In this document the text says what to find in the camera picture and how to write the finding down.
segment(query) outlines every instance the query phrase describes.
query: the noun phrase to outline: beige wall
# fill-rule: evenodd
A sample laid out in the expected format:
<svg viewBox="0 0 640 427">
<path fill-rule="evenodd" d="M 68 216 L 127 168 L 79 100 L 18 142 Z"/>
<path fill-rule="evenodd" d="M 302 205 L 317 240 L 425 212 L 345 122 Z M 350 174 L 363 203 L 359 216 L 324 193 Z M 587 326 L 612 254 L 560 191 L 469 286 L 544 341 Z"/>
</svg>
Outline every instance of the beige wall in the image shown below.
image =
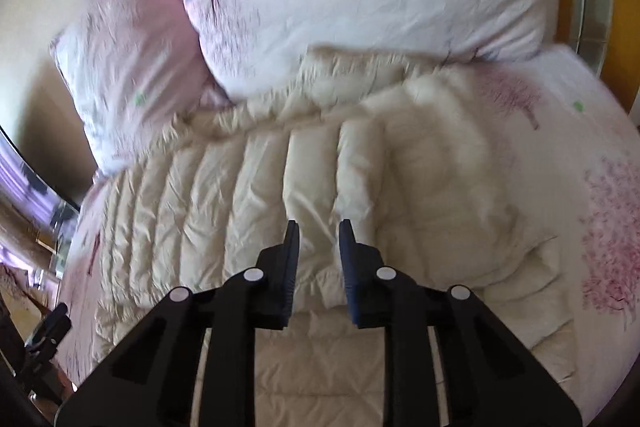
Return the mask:
<svg viewBox="0 0 640 427">
<path fill-rule="evenodd" d="M 0 125 L 49 184 L 76 200 L 95 163 L 48 52 L 85 0 L 0 0 Z"/>
</svg>

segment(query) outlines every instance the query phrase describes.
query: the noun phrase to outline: green spot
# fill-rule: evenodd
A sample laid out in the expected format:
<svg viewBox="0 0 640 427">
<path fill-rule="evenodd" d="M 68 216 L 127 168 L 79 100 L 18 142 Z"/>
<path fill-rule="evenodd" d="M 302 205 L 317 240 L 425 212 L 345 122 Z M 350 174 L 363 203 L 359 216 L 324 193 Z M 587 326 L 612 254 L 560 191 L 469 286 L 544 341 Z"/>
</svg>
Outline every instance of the green spot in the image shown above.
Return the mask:
<svg viewBox="0 0 640 427">
<path fill-rule="evenodd" d="M 137 92 L 136 95 L 133 97 L 133 103 L 136 104 L 136 107 L 140 107 L 141 105 L 144 105 L 145 102 L 146 102 L 146 97 L 141 92 Z"/>
</svg>

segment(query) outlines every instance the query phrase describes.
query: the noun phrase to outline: bed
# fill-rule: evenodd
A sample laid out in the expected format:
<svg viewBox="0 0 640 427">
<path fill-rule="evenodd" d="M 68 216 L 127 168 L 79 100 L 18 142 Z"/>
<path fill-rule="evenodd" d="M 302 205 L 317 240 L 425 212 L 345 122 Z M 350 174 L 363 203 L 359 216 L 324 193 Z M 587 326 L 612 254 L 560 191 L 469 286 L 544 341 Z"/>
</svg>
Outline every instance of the bed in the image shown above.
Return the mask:
<svg viewBox="0 0 640 427">
<path fill-rule="evenodd" d="M 615 47 L 615 33 L 620 31 L 614 24 L 616 2 L 559 0 L 556 40 L 567 45 L 547 42 L 525 61 L 471 66 L 478 80 L 478 101 L 491 115 L 488 135 L 495 141 L 510 197 L 541 227 L 552 230 L 561 245 L 577 339 L 577 370 L 563 383 L 585 424 L 593 420 L 593 425 L 623 425 L 612 416 L 625 405 L 618 407 L 615 397 L 611 403 L 616 411 L 605 409 L 596 415 L 614 396 L 640 351 L 634 278 L 640 249 L 635 229 L 640 140 L 596 77 L 602 73 L 607 81 L 609 71 L 609 87 L 630 108 L 632 88 L 616 90 L 616 69 L 626 67 L 621 63 L 625 55 Z M 495 58 L 489 52 L 484 58 Z M 84 202 L 61 293 L 71 304 L 74 333 L 60 353 L 77 381 L 95 362 L 87 352 L 92 349 L 88 344 L 93 342 L 95 303 L 101 292 L 96 273 L 109 193 L 108 178 L 98 179 Z"/>
</svg>

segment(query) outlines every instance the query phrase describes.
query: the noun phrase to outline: white screw cap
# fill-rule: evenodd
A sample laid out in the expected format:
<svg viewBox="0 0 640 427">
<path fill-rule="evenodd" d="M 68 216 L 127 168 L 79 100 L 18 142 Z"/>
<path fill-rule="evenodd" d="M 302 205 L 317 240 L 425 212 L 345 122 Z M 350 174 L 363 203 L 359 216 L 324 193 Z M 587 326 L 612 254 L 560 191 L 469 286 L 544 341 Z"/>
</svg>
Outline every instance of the white screw cap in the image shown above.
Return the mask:
<svg viewBox="0 0 640 427">
<path fill-rule="evenodd" d="M 169 298 L 173 302 L 182 302 L 189 298 L 189 290 L 184 286 L 174 288 L 173 290 L 171 290 L 171 293 L 169 293 Z"/>
<path fill-rule="evenodd" d="M 471 296 L 471 290 L 466 286 L 453 286 L 451 296 L 459 301 L 466 301 Z"/>
<path fill-rule="evenodd" d="M 244 272 L 244 279 L 249 282 L 259 281 L 264 277 L 264 272 L 260 268 L 250 268 Z"/>
<path fill-rule="evenodd" d="M 396 278 L 396 270 L 390 266 L 383 266 L 382 268 L 378 268 L 376 276 L 383 281 L 390 281 Z"/>
</svg>

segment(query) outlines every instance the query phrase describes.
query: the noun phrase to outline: bed sheet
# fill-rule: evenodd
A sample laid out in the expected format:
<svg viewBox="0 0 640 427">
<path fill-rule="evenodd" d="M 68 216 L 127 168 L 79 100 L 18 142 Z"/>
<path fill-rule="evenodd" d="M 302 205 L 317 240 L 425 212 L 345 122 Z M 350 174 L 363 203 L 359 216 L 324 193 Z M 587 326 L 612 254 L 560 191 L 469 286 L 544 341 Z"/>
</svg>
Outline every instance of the bed sheet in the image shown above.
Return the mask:
<svg viewBox="0 0 640 427">
<path fill-rule="evenodd" d="M 527 62 L 474 67 L 513 199 L 561 245 L 578 367 L 564 386 L 588 423 L 640 350 L 640 136 L 565 46 Z M 74 328 L 58 359 L 74 383 L 90 367 L 102 188 L 82 207 L 61 289 Z"/>
</svg>

